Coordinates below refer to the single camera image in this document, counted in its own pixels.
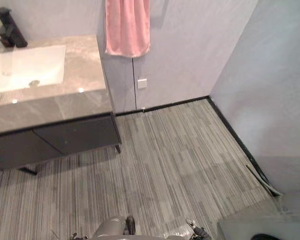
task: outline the gray wall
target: gray wall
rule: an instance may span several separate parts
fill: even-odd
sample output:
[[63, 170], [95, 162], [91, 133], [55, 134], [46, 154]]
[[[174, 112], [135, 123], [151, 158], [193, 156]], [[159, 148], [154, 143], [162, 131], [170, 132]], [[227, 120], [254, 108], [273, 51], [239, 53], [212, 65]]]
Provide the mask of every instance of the gray wall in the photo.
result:
[[209, 95], [258, 0], [151, 0], [150, 52], [104, 54], [104, 0], [0, 0], [27, 40], [97, 33], [116, 112]]
[[136, 109], [132, 60], [104, 54], [104, 0], [0, 0], [2, 6], [12, 9], [11, 15], [26, 40], [97, 33], [115, 110]]
[[300, 0], [260, 0], [211, 96], [280, 191], [300, 190]]
[[150, 52], [133, 59], [135, 80], [148, 80], [137, 108], [209, 95], [257, 1], [151, 0]]

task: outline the wall outlet cover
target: wall outlet cover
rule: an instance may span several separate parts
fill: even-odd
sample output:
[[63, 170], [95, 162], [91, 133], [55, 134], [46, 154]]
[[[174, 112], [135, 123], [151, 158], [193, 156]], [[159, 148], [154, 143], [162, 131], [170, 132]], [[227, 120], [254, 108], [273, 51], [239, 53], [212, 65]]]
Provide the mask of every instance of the wall outlet cover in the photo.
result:
[[144, 89], [147, 87], [147, 79], [138, 79], [138, 89]]

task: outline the sink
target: sink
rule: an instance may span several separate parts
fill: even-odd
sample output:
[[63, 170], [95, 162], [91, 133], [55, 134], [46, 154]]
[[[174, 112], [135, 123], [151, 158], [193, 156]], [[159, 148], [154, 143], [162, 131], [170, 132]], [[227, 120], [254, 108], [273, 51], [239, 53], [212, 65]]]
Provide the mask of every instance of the sink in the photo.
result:
[[0, 53], [0, 93], [62, 83], [65, 52], [55, 45]]

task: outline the black baseboard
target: black baseboard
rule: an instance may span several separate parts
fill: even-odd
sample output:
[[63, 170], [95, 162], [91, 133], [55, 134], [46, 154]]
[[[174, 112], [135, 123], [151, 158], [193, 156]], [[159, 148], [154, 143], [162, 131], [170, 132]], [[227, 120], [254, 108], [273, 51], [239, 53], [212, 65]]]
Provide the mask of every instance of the black baseboard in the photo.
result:
[[192, 98], [192, 99], [188, 99], [188, 100], [184, 100], [184, 101], [177, 101], [177, 102], [164, 104], [164, 105], [160, 105], [160, 106], [153, 106], [153, 107], [149, 107], [146, 109], [138, 109], [138, 110], [133, 110], [133, 111], [120, 112], [120, 113], [117, 113], [116, 116], [124, 116], [124, 115], [136, 114], [136, 113], [141, 113], [141, 112], [146, 113], [146, 112], [150, 112], [150, 111], [154, 111], [154, 110], [158, 110], [158, 109], [164, 109], [164, 108], [168, 108], [168, 107], [172, 107], [172, 106], [176, 106], [176, 105], [180, 105], [180, 104], [187, 104], [187, 103], [199, 101], [202, 99], [207, 99], [208, 97], [209, 96], [201, 96], [201, 97], [196, 97], [196, 98]]
[[246, 145], [241, 141], [240, 137], [237, 135], [235, 130], [232, 128], [230, 123], [227, 121], [225, 116], [222, 114], [220, 109], [217, 107], [217, 105], [214, 103], [214, 101], [210, 98], [210, 96], [207, 98], [207, 101], [210, 103], [211, 107], [214, 109], [218, 117], [221, 119], [222, 123], [225, 125], [225, 127], [228, 129], [228, 131], [231, 133], [235, 141], [239, 144], [240, 148], [243, 150], [245, 155], [248, 157], [250, 160], [251, 164], [253, 165], [254, 169], [256, 172], [260, 175], [260, 177], [267, 183], [269, 184], [269, 180], [267, 179], [266, 175], [264, 172], [261, 170], [260, 166], [258, 165], [257, 161], [255, 160], [254, 156], [252, 156], [251, 152], [248, 150]]

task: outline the gray countertop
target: gray countertop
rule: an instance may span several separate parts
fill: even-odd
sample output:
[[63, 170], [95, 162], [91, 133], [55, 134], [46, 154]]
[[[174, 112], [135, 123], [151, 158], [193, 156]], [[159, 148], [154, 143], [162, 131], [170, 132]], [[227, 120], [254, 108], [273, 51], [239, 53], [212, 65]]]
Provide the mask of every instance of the gray countertop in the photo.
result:
[[[0, 133], [112, 111], [97, 36], [34, 41], [29, 42], [27, 48], [55, 45], [66, 46], [63, 82], [2, 92]], [[7, 49], [0, 48], [0, 53], [4, 51]]]

